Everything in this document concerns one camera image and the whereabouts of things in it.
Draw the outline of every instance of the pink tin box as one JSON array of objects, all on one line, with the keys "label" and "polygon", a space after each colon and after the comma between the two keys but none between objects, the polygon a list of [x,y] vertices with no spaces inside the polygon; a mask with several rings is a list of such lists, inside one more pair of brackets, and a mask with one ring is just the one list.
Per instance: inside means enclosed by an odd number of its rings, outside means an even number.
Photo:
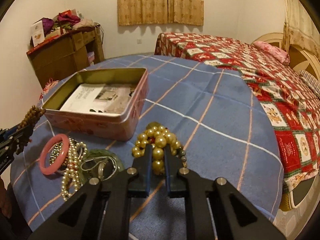
[{"label": "pink tin box", "polygon": [[[67,99],[82,84],[123,84],[134,87],[124,111],[119,114],[101,114],[92,112],[61,111]],[[98,137],[127,141],[137,126],[144,100],[148,92],[148,71],[145,68],[110,68],[80,71],[72,75],[44,103],[45,116],[52,126],[75,132],[87,133]]]}]

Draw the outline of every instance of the curtain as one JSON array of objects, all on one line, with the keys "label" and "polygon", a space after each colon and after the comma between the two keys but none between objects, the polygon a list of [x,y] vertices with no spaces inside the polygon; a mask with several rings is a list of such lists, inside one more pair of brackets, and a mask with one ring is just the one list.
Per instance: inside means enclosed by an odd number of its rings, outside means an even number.
[{"label": "curtain", "polygon": [[289,52],[290,45],[297,45],[320,60],[320,35],[308,12],[299,0],[284,0],[284,4],[284,50]]},{"label": "curtain", "polygon": [[203,26],[204,0],[168,0],[168,21]]},{"label": "curtain", "polygon": [[166,24],[168,0],[118,0],[118,24]]}]

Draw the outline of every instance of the red patterned quilt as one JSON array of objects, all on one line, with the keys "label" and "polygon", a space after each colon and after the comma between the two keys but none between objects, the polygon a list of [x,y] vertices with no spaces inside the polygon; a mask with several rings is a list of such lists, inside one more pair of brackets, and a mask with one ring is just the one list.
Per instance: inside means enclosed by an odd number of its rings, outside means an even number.
[{"label": "red patterned quilt", "polygon": [[155,54],[238,70],[275,130],[284,192],[318,173],[320,100],[290,67],[246,43],[211,35],[162,33]]}]

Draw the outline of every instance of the gold pearl bracelet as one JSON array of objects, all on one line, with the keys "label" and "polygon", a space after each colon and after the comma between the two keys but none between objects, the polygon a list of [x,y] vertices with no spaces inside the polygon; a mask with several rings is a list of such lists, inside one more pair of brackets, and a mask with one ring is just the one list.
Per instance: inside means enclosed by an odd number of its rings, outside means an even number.
[{"label": "gold pearl bracelet", "polygon": [[138,140],[132,148],[132,156],[139,158],[144,155],[147,144],[152,145],[152,170],[156,175],[164,174],[164,147],[169,144],[171,154],[181,159],[183,167],[187,167],[186,152],[174,133],[168,128],[159,126],[147,126],[147,129],[138,135]]}]

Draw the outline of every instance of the gift box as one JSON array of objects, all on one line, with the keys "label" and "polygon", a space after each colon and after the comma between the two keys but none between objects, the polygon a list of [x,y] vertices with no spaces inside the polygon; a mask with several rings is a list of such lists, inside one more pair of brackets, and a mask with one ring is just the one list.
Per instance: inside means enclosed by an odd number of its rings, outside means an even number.
[{"label": "gift box", "polygon": [[137,126],[147,92],[145,68],[80,71],[58,88],[43,108],[52,126],[127,141]]}]

